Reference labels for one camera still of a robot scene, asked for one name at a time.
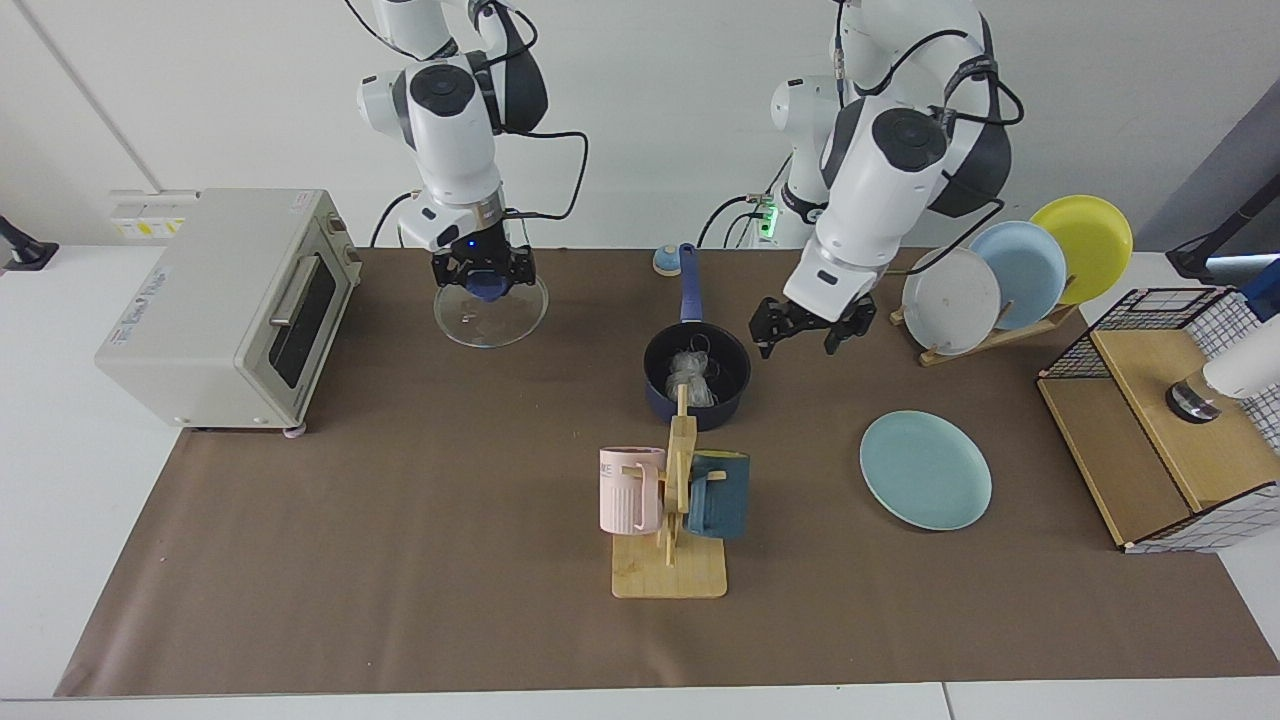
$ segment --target teal plate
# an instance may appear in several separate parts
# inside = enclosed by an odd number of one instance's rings
[[[876,500],[927,530],[972,525],[991,503],[991,469],[960,428],[928,413],[882,415],[858,452]]]

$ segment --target wooden box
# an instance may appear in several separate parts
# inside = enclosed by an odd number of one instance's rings
[[[1196,425],[1172,383],[1258,320],[1231,291],[1133,291],[1038,386],[1116,546],[1216,551],[1280,524],[1280,392]]]

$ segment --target plate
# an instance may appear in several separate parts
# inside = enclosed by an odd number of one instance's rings
[[[1057,305],[1066,284],[1066,258],[1044,228],[1024,220],[991,225],[969,246],[987,261],[1000,283],[1000,307],[1012,306],[996,322],[1001,331],[1033,325]]]
[[[1120,279],[1133,256],[1133,231],[1115,205],[1092,195],[1059,197],[1032,215],[1062,247],[1066,273],[1074,275],[1064,305],[1093,300]]]
[[[991,503],[991,470],[982,451],[937,415],[882,415],[863,434],[858,460],[876,500],[918,528],[959,530]]]
[[[524,340],[547,315],[547,286],[512,286],[507,295],[486,302],[466,288],[447,284],[435,293],[435,323],[451,340],[467,347],[506,347]]]
[[[943,251],[931,251],[916,268]],[[963,355],[987,340],[1000,315],[1000,283],[977,252],[956,247],[902,287],[906,329],[938,355]]]

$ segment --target black cable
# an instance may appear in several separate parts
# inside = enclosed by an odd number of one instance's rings
[[[498,55],[497,58],[494,58],[492,60],[485,60],[484,65],[483,65],[485,68],[492,68],[492,67],[497,65],[498,63],[506,63],[507,60],[515,58],[516,55],[520,55],[522,53],[529,53],[534,47],[534,45],[538,42],[538,26],[534,24],[534,20],[529,19],[529,15],[521,13],[520,10],[517,10],[515,8],[511,8],[511,12],[516,13],[517,15],[520,15],[520,19],[525,20],[525,24],[529,26],[529,29],[531,29],[534,32],[534,37],[529,42],[525,42],[525,38],[521,37],[520,38],[520,47],[516,47],[515,50],[508,50],[508,51],[503,53],[502,55]]]
[[[507,208],[507,210],[512,211],[512,213],[520,213],[520,210],[517,210],[516,208]],[[526,220],[525,218],[513,218],[513,219],[518,219],[520,220],[520,229],[521,229],[521,232],[525,233],[525,245],[532,246],[534,245],[532,241],[529,240],[529,220]]]
[[[371,35],[371,36],[374,36],[374,37],[378,38],[378,42],[381,42],[383,45],[385,45],[390,50],[394,50],[396,53],[399,53],[401,55],[404,55],[406,58],[413,58],[419,63],[422,61],[422,58],[419,58],[417,55],[410,53],[408,50],[403,50],[401,47],[397,47],[396,44],[393,44],[392,41],[387,40],[385,37],[378,35],[378,31],[375,31],[372,27],[369,26],[367,22],[365,22],[364,15],[361,15],[360,10],[357,10],[356,6],[351,4],[351,0],[342,0],[342,1],[347,4],[347,9],[351,10],[351,14],[356,15],[356,19],[360,20],[360,24],[364,26],[364,28],[366,31],[369,31],[369,35]]]
[[[507,219],[530,219],[530,220],[563,220],[564,218],[570,217],[570,214],[573,211],[573,206],[577,205],[577,193],[581,192],[582,190],[582,178],[586,176],[586,160],[591,152],[591,141],[586,138],[586,133],[576,129],[566,132],[526,132],[526,131],[504,129],[503,132],[506,132],[507,135],[517,135],[520,137],[532,137],[536,140],[554,140],[558,137],[582,138],[582,165],[577,170],[577,184],[573,186],[573,197],[571,197],[568,201],[568,210],[564,210],[559,215],[549,215],[547,213],[521,213],[515,208],[507,208],[506,215],[503,215]]]
[[[997,108],[996,108],[997,115],[996,117],[987,115],[986,118],[979,118],[978,115],[972,115],[969,113],[956,113],[955,117],[957,119],[961,119],[961,120],[973,120],[975,123],[983,123],[983,124],[988,124],[988,126],[1006,126],[1007,127],[1007,126],[1016,126],[1018,123],[1023,122],[1023,118],[1027,117],[1027,108],[1023,105],[1023,99],[1019,97],[1012,90],[1010,90],[1010,87],[1007,85],[1005,85],[1005,81],[1002,81],[1000,78],[996,78],[996,87],[998,90],[1005,91],[1005,96],[1014,101],[1014,108],[1018,109],[1018,115],[1015,115],[1014,118],[1006,120],[1006,119],[1004,119],[1004,118],[1001,118],[998,115],[998,105],[997,105]],[[946,101],[943,101],[942,109],[943,109],[943,111],[946,110]]]
[[[932,32],[929,35],[925,35],[920,40],[915,41],[915,45],[908,47],[906,53],[902,53],[902,55],[899,56],[897,60],[893,60],[893,64],[888,67],[888,72],[884,73],[884,79],[879,81],[878,83],[876,83],[876,86],[873,86],[869,90],[859,87],[858,85],[854,85],[854,87],[858,90],[859,95],[879,95],[881,92],[884,92],[884,88],[888,87],[888,83],[893,82],[893,73],[896,73],[897,69],[900,67],[902,67],[902,63],[905,63],[906,59],[910,58],[913,53],[915,53],[920,47],[924,47],[925,45],[928,45],[929,42],[933,42],[934,40],[937,40],[940,37],[947,37],[950,35],[954,35],[956,37],[969,37],[968,32],[965,32],[963,29],[955,29],[955,28],[951,28],[951,29],[940,29],[937,32]]]
[[[707,218],[707,224],[703,225],[703,232],[698,233],[698,245],[696,245],[696,247],[701,247],[703,246],[703,241],[707,240],[707,231],[710,229],[712,223],[716,222],[716,218],[718,218],[721,213],[723,213],[730,205],[733,205],[733,204],[737,204],[737,202],[750,202],[750,201],[751,201],[751,196],[750,195],[739,195],[737,197],[730,197],[724,202],[721,202],[721,206],[712,211],[712,217]]]
[[[840,109],[845,109],[845,41],[840,36],[840,26],[845,19],[845,0],[836,0],[836,97],[840,100]]]
[[[769,181],[769,187],[764,188],[765,195],[773,192],[773,186],[778,184],[778,178],[782,177],[782,170],[786,170],[788,164],[791,164],[790,152],[787,154],[786,158],[782,159],[782,164],[778,165],[778,172],[773,173],[773,179]]]
[[[960,247],[961,242],[964,242],[965,240],[968,240],[970,234],[978,232],[978,228],[980,228],[982,225],[984,225],[987,223],[987,220],[995,218],[997,213],[1000,213],[1001,210],[1005,209],[1005,201],[1001,200],[1001,199],[998,199],[998,197],[992,197],[987,202],[988,204],[995,204],[996,206],[992,208],[989,213],[987,213],[986,215],[983,215],[980,220],[978,220],[969,229],[966,229],[964,232],[964,234],[961,234],[960,237],[955,238],[955,241],[951,245],[948,245],[947,249],[943,250],[941,255],[938,255],[933,260],[929,260],[928,263],[920,265],[919,268],[913,268],[910,270],[906,270],[905,273],[893,273],[893,274],[895,275],[897,275],[897,274],[901,274],[901,275],[918,275],[918,274],[923,273],[924,270],[928,270],[929,268],[937,265],[947,255],[951,255],[952,250],[955,250],[956,247]]]
[[[745,237],[746,236],[746,231],[751,228],[750,219],[751,218],[763,218],[763,217],[764,217],[763,213],[756,213],[756,211],[753,210],[751,213],[742,213],[741,215],[733,218],[733,220],[730,222],[730,224],[728,224],[728,229],[724,231],[724,245],[722,245],[721,247],[723,247],[724,250],[728,250],[728,236],[733,234],[733,225],[736,225],[739,220],[742,220],[742,219],[748,220],[746,228],[742,229],[742,236]]]
[[[387,205],[387,209],[383,210],[383,217],[378,218],[378,224],[374,225],[374,234],[372,234],[372,237],[369,238],[369,246],[370,247],[374,247],[375,245],[378,245],[378,233],[383,232],[383,225],[387,223],[387,218],[388,218],[388,215],[392,214],[392,210],[394,210],[397,205],[399,205],[401,202],[408,200],[412,196],[413,196],[412,192],[406,192],[404,195],[397,196],[396,200],[392,200],[390,204]]]
[[[773,179],[769,181],[769,187],[764,188],[764,195],[773,193],[773,186],[778,184],[778,179],[782,177],[782,173],[786,172],[787,165],[790,164],[791,164],[791,154],[788,152],[787,156],[782,159],[782,164],[778,165],[778,172],[773,173]],[[755,204],[755,211],[759,213],[762,206],[763,206],[763,200]],[[742,234],[737,236],[737,242],[733,245],[735,249],[742,247],[742,241],[746,240],[746,232],[750,229],[751,224],[748,223],[746,227],[742,228]]]

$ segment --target yellow plate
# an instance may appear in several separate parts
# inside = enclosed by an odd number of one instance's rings
[[[1059,301],[1079,305],[1111,290],[1133,255],[1133,231],[1115,205],[1092,195],[1068,195],[1041,208],[1032,222],[1062,246],[1066,274],[1075,277]]]

